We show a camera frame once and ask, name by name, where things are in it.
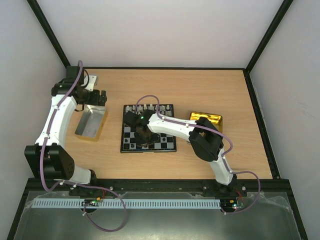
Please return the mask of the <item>black silver chess board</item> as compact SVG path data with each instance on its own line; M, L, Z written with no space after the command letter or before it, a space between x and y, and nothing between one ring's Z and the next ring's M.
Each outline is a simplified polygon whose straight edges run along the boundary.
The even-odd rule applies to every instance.
M139 147L136 145L135 129L125 124L125 114L127 112L137 113L139 116L146 109L155 111L157 104L139 104L137 107L134 104L124 105L122 114L122 132L121 132L121 153L161 153L161 152L176 152L177 143L176 137L166 133L157 133L160 136L160 140L154 144ZM129 142L124 143L124 139L128 138ZM129 149L124 149L124 144L129 144Z

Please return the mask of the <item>black rook piece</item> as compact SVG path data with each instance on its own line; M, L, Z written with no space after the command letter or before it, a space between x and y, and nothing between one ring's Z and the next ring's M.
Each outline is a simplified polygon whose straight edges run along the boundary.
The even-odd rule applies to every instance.
M129 148L130 148L130 145L129 145L128 143L125 143L125 144L123 145L123 148L124 148L124 149L129 149Z

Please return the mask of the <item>silver gold tin lid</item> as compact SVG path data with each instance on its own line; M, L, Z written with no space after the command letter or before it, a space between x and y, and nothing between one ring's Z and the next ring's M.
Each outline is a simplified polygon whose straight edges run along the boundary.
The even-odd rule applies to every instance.
M75 130L75 135L81 140L97 142L107 115L105 106L86 105Z

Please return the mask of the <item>gold tin with black pieces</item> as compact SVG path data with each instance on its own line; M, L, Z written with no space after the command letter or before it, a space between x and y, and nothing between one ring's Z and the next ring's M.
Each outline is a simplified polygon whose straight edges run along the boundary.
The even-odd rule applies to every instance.
M223 117L218 114L192 111L189 116L190 121L198 121L200 117L207 118L217 131L223 132Z

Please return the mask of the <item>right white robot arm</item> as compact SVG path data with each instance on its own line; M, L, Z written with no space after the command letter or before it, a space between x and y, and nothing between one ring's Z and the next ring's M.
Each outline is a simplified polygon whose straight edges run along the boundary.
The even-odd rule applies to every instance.
M233 173L225 155L223 139L227 139L205 117L198 120L184 120L165 116L154 110L145 110L141 114L128 111L123 122L134 130L136 145L139 147L155 144L160 134L181 138L191 144L195 155L209 163L215 174L218 191L229 196L236 189L237 175Z

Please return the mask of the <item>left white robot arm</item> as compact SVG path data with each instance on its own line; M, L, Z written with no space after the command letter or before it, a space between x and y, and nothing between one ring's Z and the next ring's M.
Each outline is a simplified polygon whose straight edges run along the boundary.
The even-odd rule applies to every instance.
M35 178L41 180L46 191L47 180L60 185L90 185L96 180L92 169L77 166L65 149L66 134L71 117L81 112L75 134L82 139L96 142L107 117L107 94L94 88L98 80L83 67L82 61L66 68L65 77L51 89L50 111L42 132L35 144L25 147L24 156Z

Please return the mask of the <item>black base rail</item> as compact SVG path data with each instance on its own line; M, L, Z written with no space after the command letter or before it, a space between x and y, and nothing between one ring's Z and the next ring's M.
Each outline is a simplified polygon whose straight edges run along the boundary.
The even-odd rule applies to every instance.
M247 193L258 192L258 182L254 179L237 179L234 187L227 190L227 187L218 186L213 179L196 180L157 180L157 179L98 179L98 187L108 188L118 194L127 192L142 193L191 193L200 194L204 197L238 197L238 192L242 196ZM293 195L291 185L287 179L261 179L261 191L264 193L286 193ZM102 190L76 187L71 190L71 186L57 186L54 191L67 191L71 196L98 197L102 196ZM24 194L29 191L44 191L39 179L29 178L24 190Z

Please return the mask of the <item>black aluminium frame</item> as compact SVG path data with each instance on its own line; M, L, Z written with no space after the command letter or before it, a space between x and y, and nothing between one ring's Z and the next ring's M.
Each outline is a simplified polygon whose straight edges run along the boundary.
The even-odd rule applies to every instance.
M57 55L59 56L62 64L66 68L70 63L69 60L67 59L67 56L65 55L58 39L56 38L56 35L54 34L54 31L52 30L50 23L48 22L43 10L41 9L41 6L39 5L37 0L26 0L28 6L32 10L34 16L36 17L37 21L41 25L41 28L43 29L44 33L46 34L47 38L50 41L50 44L53 46L54 50L56 51ZM239 68L239 67L136 67L136 66L87 66L84 67L86 70L102 70L102 71L107 71L107 70L115 70L115 71L120 71L124 72L131 71L132 73L139 73L140 75L143 74L151 74L151 77L154 78L149 78L154 79L155 81L160 81L160 77L170 77L170 79L174 79L173 77L178 77L175 79L181 80L182 81L182 74L191 74L191 73L200 73L205 71L214 71L216 73L221 73L227 76L227 74L231 74L232 71L241 71L241 74L243 75L243 81L245 81L246 88L247 88L247 94L250 97L250 104L252 105L252 112L255 115L255 120L256 120L256 128L259 129L259 134L261 138L261 144L263 144L264 151L265 151L265 160L268 162L268 167L270 168L270 174L272 178L270 179L260 179L262 186L265 187L265 192L285 192L287 191L288 194L288 199L289 199L289 205L293 210L293 216L294 216L294 221L297 226L297 231L299 233L299 236L301 237L302 240L307 240L308 236L298 209L298 205L296 203L296 199L293 194L292 187L290 185L290 182L288 179L281 178L278 165L276 162L276 158L271 146L270 138L267 133L267 127L265 124L265 120L263 119L263 113L261 106L259 105L258 101L258 95L256 93L256 90L254 90L254 84L251 78L251 72L254 69L256 63L260 59L261 55L263 54L263 51L265 50L266 46L272 39L275 31L277 30L278 26L281 24L283 18L285 17L286 13L290 9L292 3L294 3L294 0L283 0L280 7L278 8L276 14L274 15L270 25L268 26L265 34L263 35L262 40L260 41L257 49L255 50L252 58L250 59L248 65L245 68ZM169 186L169 184L173 184L174 182L176 183L185 183L187 186L195 187L195 183L200 183L200 182L212 182L213 180L209 179L107 179L107 178L100 178L98 179L100 182L99 183L107 183L114 181L118 182L128 182L128 183L135 183L135 182L142 182L139 183L140 185L146 185L151 184L151 182L156 182L157 184L160 184L160 186ZM31 190L35 189L40 189L40 180L37 180L35 178L29 178L28 181L26 182L26 187L25 190L22 194L21 200L19 202L19 205L16 210L16 214L13 218L12 225L10 227L10 230L7 235L7 240L13 240L17 236L17 231L18 231L18 225L19 222L22 218L23 215L23 204L27 202L27 193L29 193Z

